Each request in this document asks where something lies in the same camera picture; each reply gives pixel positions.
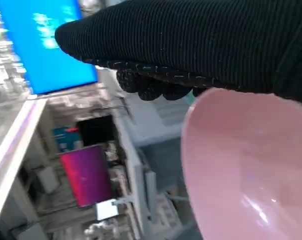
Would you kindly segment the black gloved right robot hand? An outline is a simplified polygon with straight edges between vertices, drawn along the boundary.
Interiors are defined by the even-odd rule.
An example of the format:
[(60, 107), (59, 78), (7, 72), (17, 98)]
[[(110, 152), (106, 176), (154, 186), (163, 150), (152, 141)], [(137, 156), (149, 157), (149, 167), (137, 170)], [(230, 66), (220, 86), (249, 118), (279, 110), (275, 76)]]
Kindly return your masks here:
[(145, 101), (222, 88), (302, 103), (302, 0), (127, 0), (55, 40)]

